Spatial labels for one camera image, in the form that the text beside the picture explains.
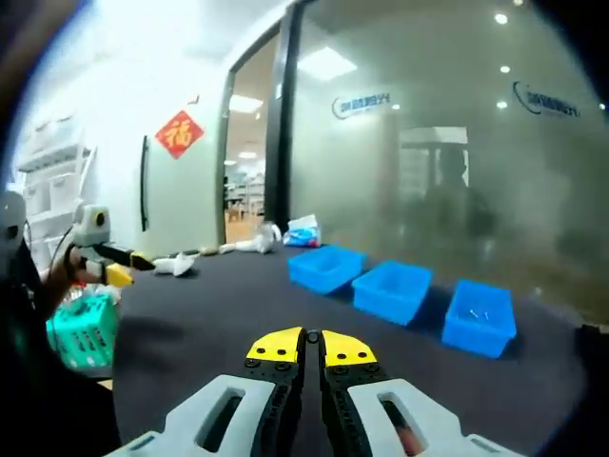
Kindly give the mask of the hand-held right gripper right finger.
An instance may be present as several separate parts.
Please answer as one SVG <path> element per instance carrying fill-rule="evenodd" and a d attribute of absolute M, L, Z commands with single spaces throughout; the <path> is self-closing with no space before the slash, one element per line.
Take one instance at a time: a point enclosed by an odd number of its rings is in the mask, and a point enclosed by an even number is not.
<path fill-rule="evenodd" d="M 322 415 L 336 456 L 510 456 L 402 378 L 355 337 L 319 332 Z"/>

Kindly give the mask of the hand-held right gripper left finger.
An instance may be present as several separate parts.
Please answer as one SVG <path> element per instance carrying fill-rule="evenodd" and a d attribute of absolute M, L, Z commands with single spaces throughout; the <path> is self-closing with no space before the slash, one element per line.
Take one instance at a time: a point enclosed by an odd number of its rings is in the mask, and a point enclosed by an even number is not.
<path fill-rule="evenodd" d="M 239 375 L 221 374 L 113 456 L 286 456 L 302 412 L 306 331 L 258 339 Z"/>

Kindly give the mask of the person's left hand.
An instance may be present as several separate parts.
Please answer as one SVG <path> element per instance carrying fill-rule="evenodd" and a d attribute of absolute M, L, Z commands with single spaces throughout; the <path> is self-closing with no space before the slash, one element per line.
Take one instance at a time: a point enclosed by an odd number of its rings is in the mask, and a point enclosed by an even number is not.
<path fill-rule="evenodd" d="M 85 257 L 70 258 L 66 270 L 70 281 L 75 285 L 101 284 L 103 265 Z"/>

